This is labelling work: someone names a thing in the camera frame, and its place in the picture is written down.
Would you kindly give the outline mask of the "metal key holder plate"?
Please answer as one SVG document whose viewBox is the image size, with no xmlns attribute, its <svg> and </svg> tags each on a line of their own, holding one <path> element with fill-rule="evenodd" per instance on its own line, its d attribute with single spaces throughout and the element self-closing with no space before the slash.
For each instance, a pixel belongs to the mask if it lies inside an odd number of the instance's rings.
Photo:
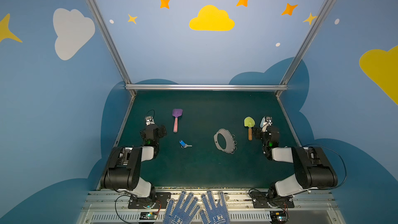
<svg viewBox="0 0 398 224">
<path fill-rule="evenodd" d="M 235 135 L 227 129 L 219 129 L 214 135 L 216 148 L 228 154 L 234 154 L 237 150 L 237 141 Z"/>
</svg>

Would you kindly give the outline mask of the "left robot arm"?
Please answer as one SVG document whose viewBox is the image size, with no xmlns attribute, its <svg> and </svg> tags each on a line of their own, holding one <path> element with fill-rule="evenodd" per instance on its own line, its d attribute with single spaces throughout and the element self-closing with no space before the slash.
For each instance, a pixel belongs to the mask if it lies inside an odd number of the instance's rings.
<svg viewBox="0 0 398 224">
<path fill-rule="evenodd" d="M 154 186 L 141 178 L 141 165 L 155 159 L 159 141 L 167 135 L 164 125 L 150 124 L 140 132 L 142 146 L 115 147 L 100 179 L 102 188 L 130 195 L 132 208 L 153 208 L 156 204 Z"/>
</svg>

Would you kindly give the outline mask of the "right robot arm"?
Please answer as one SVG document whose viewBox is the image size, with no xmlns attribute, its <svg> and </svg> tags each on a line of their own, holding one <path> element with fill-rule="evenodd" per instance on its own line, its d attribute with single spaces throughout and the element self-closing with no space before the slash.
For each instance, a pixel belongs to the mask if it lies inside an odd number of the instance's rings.
<svg viewBox="0 0 398 224">
<path fill-rule="evenodd" d="M 262 151 L 268 160 L 291 163 L 294 167 L 291 176 L 270 185 L 266 195 L 268 203 L 276 205 L 308 190 L 337 187 L 338 176 L 321 147 L 279 147 L 280 132 L 272 125 L 253 127 L 249 135 L 262 142 Z"/>
</svg>

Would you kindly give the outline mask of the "key with blue tag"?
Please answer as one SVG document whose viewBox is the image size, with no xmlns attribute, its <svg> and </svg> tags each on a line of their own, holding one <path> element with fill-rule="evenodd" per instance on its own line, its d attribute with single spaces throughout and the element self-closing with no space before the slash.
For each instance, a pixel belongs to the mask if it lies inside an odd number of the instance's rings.
<svg viewBox="0 0 398 224">
<path fill-rule="evenodd" d="M 183 140 L 180 140 L 180 141 L 179 141 L 179 144 L 181 145 L 182 148 L 192 147 L 192 145 L 186 144 Z"/>
</svg>

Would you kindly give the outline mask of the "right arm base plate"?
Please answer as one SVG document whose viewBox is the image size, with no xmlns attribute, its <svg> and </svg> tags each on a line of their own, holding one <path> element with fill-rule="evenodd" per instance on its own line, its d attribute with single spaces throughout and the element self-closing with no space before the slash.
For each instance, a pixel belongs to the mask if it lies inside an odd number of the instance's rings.
<svg viewBox="0 0 398 224">
<path fill-rule="evenodd" d="M 257 189 L 250 189 L 248 195 L 252 199 L 254 208 L 294 208 L 294 203 L 291 197 L 281 198 L 276 196 L 269 197 L 265 191 Z"/>
</svg>

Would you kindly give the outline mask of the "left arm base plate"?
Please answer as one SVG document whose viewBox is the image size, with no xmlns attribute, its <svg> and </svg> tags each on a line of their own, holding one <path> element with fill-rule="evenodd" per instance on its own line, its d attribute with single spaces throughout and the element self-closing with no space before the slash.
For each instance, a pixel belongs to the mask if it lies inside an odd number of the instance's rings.
<svg viewBox="0 0 398 224">
<path fill-rule="evenodd" d="M 168 201 L 171 199 L 170 192 L 151 193 L 147 198 L 139 198 L 131 195 L 128 203 L 128 209 L 165 209 Z"/>
</svg>

